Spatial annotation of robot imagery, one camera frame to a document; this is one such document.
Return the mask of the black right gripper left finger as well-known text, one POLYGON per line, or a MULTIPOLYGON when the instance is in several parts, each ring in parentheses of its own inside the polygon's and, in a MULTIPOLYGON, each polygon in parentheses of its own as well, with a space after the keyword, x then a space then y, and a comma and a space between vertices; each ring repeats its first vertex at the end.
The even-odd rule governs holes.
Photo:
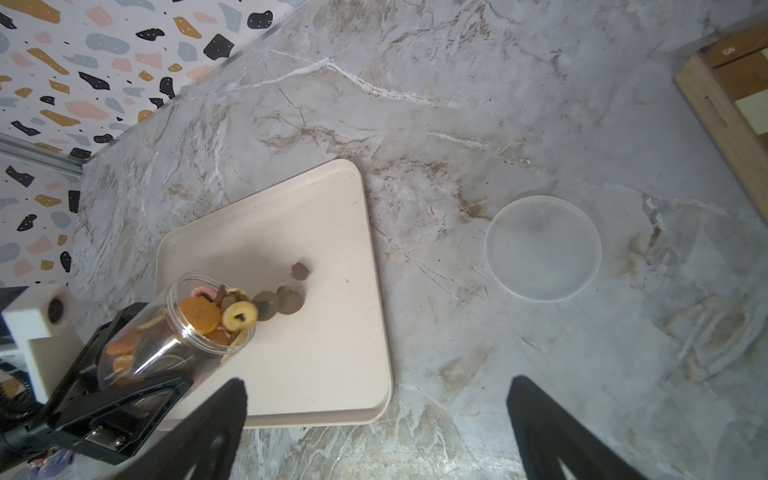
POLYGON ((231 379, 118 479, 228 479, 247 413, 247 391, 231 379))

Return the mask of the clear plastic cookie jar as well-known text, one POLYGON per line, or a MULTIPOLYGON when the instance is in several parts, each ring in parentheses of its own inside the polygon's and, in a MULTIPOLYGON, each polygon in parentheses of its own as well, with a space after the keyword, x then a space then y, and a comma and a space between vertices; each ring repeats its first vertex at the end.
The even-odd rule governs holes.
POLYGON ((98 363, 99 386, 129 385, 165 372, 198 385, 245 347, 259 319, 244 290, 190 272, 107 341, 98 363))

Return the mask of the clear round jar lid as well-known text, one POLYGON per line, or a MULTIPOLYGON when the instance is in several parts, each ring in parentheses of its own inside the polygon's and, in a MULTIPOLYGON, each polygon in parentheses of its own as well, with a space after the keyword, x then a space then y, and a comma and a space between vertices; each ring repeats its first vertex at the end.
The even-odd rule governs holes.
POLYGON ((496 281, 512 295, 537 303, 569 300, 596 276, 602 242, 576 205, 546 195, 520 198, 493 218, 484 251, 496 281))

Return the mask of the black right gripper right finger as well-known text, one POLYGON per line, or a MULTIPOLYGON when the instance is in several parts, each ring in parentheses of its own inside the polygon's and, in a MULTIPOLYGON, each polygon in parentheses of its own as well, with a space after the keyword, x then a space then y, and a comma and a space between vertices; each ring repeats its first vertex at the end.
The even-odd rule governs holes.
POLYGON ((644 477, 528 377, 512 379, 506 403, 529 479, 644 477))

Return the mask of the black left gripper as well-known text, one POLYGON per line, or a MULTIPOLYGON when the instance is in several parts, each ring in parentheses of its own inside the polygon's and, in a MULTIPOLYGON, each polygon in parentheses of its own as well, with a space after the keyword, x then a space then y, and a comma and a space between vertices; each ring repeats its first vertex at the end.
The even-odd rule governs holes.
POLYGON ((14 468, 52 447, 111 465, 134 456, 192 386, 188 377, 151 377, 100 387, 98 361, 106 343, 145 307, 134 303, 99 327, 56 388, 53 397, 1 431, 1 466, 14 468))

